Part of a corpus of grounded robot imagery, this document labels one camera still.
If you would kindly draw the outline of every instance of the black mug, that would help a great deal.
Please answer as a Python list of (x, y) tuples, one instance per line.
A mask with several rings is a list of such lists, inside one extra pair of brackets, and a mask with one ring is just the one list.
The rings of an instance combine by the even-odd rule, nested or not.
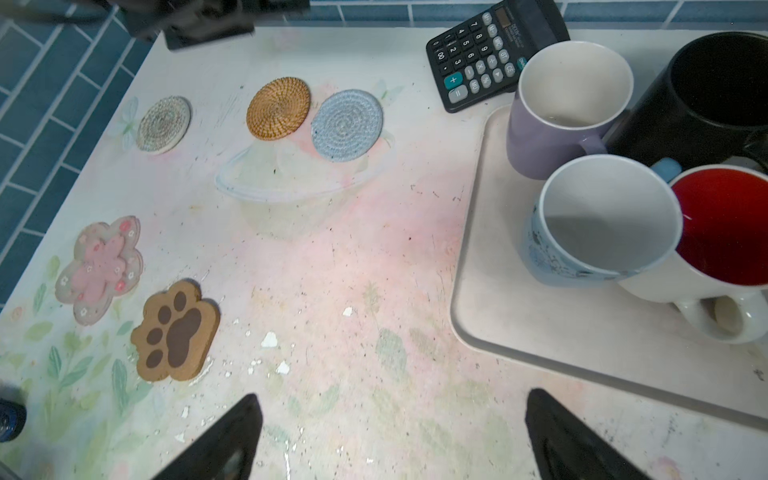
[(725, 31), (682, 47), (606, 148), (647, 166), (741, 156), (768, 170), (768, 37)]

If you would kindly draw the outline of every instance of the woven coaster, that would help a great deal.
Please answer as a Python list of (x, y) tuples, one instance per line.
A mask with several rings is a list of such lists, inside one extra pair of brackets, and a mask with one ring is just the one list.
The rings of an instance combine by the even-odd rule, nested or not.
[(347, 162), (366, 153), (382, 132), (379, 101), (362, 90), (345, 90), (320, 105), (312, 120), (312, 143), (332, 162)]
[(185, 98), (163, 98), (141, 119), (136, 145), (149, 154), (167, 152), (187, 133), (191, 118), (192, 109)]
[(277, 140), (296, 131), (310, 111), (310, 89), (298, 78), (272, 80), (248, 105), (246, 124), (254, 137)]

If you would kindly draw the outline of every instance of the paw-shaped coaster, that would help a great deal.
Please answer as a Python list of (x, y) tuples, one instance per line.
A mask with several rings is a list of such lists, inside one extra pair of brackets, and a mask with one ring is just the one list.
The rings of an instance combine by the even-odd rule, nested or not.
[(200, 288), (181, 280), (144, 304), (144, 321), (131, 334), (139, 376), (158, 382), (190, 380), (203, 368), (219, 326), (219, 310), (201, 299)]
[(93, 325), (104, 316), (112, 297), (131, 291), (144, 261), (136, 250), (139, 220), (118, 218), (112, 225), (92, 223), (74, 242), (74, 260), (56, 279), (56, 299), (74, 304), (74, 320)]

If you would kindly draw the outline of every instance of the black calculator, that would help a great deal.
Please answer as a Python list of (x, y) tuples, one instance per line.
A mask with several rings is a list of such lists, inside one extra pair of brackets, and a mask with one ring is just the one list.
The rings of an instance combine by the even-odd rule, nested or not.
[(504, 0), (427, 43), (427, 57), (449, 113), (517, 88), (528, 59), (570, 40), (552, 0)]

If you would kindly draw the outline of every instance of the gray woven coaster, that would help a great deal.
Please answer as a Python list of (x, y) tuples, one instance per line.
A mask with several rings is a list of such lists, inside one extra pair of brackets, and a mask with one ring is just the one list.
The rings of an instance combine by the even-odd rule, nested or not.
[(382, 131), (384, 114), (376, 98), (362, 90), (345, 90), (325, 100), (312, 120), (312, 143), (332, 162), (347, 162), (366, 153)]
[(187, 133), (191, 118), (192, 110), (185, 98), (163, 98), (141, 119), (136, 145), (149, 154), (167, 152)]

